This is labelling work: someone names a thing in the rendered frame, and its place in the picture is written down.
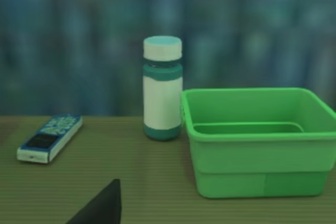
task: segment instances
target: bin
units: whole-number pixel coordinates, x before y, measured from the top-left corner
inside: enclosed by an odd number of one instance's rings
[[[301,88],[193,89],[182,110],[207,198],[315,196],[336,158],[336,115]]]

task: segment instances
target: bottle cap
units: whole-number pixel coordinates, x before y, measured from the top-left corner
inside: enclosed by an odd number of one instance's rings
[[[173,36],[153,36],[143,41],[143,56],[151,61],[175,61],[182,57],[182,41]]]

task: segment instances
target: bottle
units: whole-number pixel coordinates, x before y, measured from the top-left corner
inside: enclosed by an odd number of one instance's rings
[[[144,131],[154,140],[176,138],[181,131],[182,42],[177,37],[144,40]]]

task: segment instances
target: wooden table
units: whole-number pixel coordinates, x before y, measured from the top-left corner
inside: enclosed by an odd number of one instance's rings
[[[209,200],[197,194],[185,135],[147,139],[141,118],[85,117],[50,165],[20,163],[16,149],[47,117],[0,117],[0,223],[63,224],[114,178],[122,223],[336,223],[336,173],[312,198]]]

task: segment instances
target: backdrop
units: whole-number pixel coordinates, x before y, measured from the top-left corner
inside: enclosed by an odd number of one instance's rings
[[[142,113],[142,41],[184,88],[299,86],[336,103],[335,0],[0,0],[0,114]]]

